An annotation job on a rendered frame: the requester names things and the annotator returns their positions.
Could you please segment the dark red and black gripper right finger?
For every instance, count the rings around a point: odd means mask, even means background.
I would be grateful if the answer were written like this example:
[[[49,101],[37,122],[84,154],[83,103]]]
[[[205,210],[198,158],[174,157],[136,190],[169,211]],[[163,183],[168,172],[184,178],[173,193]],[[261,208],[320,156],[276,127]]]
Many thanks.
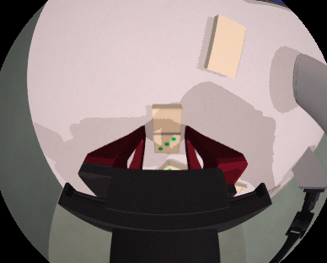
[[[203,168],[196,151],[202,158]],[[227,185],[234,185],[248,166],[242,153],[200,134],[190,126],[185,126],[185,152],[188,169],[219,168]]]

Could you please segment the blue notebook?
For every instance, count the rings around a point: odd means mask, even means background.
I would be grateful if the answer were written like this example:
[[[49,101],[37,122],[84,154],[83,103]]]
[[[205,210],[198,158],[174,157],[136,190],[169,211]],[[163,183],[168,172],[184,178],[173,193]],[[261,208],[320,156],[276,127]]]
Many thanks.
[[[257,1],[263,1],[263,2],[268,2],[268,3],[274,3],[277,5],[281,5],[283,7],[289,8],[282,0],[257,0]]]

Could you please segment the grey mug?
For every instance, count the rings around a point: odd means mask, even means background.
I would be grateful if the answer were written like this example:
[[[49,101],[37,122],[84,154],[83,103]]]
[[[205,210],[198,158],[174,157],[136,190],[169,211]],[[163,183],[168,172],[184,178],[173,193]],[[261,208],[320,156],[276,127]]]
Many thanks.
[[[293,71],[294,98],[327,135],[327,66],[299,54]]]

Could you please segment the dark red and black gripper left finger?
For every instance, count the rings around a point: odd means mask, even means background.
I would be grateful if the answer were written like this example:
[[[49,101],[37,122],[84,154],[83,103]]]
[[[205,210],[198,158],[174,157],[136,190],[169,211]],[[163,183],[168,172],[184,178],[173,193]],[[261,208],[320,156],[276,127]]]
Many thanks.
[[[88,153],[83,163],[110,165],[113,168],[142,169],[145,142],[145,126],[140,126],[130,134]],[[134,151],[131,164],[127,168],[127,161]]]

